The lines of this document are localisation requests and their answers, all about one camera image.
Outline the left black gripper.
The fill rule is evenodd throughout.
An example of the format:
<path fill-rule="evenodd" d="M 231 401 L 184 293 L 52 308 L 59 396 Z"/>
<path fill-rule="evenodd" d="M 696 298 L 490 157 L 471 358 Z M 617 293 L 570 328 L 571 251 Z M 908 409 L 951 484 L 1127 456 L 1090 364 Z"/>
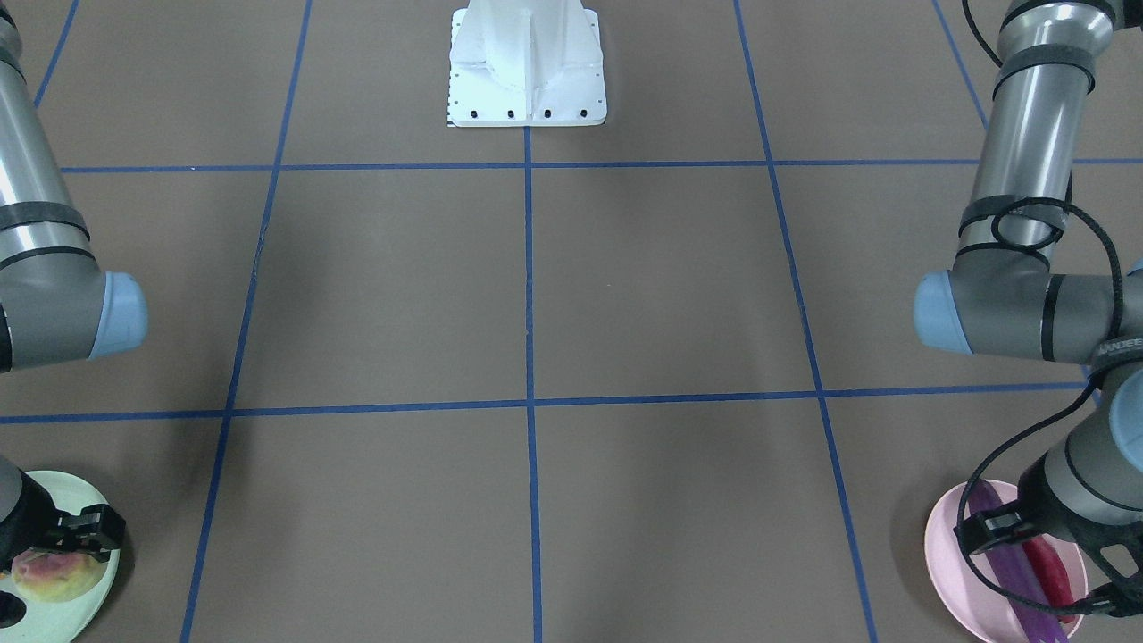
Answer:
<path fill-rule="evenodd" d="M 1140 617 L 1138 507 L 1095 491 L 1068 455 L 1041 456 L 1018 480 L 1018 501 L 1041 536 L 1077 545 L 1108 578 L 1079 602 L 1086 612 Z"/>

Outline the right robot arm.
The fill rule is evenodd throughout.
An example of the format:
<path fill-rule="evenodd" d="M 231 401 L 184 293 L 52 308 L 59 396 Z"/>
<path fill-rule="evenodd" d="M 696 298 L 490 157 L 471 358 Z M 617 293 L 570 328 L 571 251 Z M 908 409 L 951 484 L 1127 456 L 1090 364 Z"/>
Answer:
<path fill-rule="evenodd" d="M 101 270 L 21 69 L 3 11 L 1 296 L 3 373 L 139 347 L 146 297 Z M 73 642 L 107 598 L 125 520 L 89 481 L 3 459 L 3 642 Z"/>

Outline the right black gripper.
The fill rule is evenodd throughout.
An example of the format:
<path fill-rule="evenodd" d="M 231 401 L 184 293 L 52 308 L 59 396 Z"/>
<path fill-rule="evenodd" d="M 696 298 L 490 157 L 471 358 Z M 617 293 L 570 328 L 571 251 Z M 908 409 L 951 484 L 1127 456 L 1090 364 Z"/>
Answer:
<path fill-rule="evenodd" d="M 58 525 L 58 511 L 48 489 L 21 469 L 3 469 L 1 481 L 1 571 L 11 570 L 23 554 Z M 15 594 L 0 593 L 0 628 L 18 625 L 26 604 Z"/>

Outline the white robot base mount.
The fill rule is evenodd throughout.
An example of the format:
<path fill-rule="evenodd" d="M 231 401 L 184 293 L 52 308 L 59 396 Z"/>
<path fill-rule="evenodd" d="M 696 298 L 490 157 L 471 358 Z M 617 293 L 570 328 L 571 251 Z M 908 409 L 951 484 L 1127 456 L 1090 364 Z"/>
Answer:
<path fill-rule="evenodd" d="M 600 21 L 580 1 L 470 1 L 453 13 L 450 29 L 446 124 L 607 121 Z"/>

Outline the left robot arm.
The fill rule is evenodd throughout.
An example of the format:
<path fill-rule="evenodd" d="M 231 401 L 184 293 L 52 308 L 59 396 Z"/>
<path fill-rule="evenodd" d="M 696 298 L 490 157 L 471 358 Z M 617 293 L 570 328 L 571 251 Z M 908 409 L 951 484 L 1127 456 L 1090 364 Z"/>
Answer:
<path fill-rule="evenodd" d="M 1015 565 L 982 582 L 1045 614 L 1140 614 L 1140 572 L 1106 557 L 1120 547 L 1140 564 L 1140 267 L 1072 200 L 1072 167 L 1097 61 L 1112 37 L 1140 29 L 1140 1 L 1014 1 L 989 53 L 996 89 L 972 201 L 951 270 L 922 278 L 914 328 L 927 347 L 1085 363 L 1090 373 L 1064 410 L 1021 431 L 969 476 L 956 508 L 956 554 L 974 557 L 1052 536 L 1076 544 L 1108 582 L 1066 606 L 1022 586 Z M 1100 404 L 1018 480 L 1014 501 L 969 509 L 983 473 L 1007 449 Z"/>

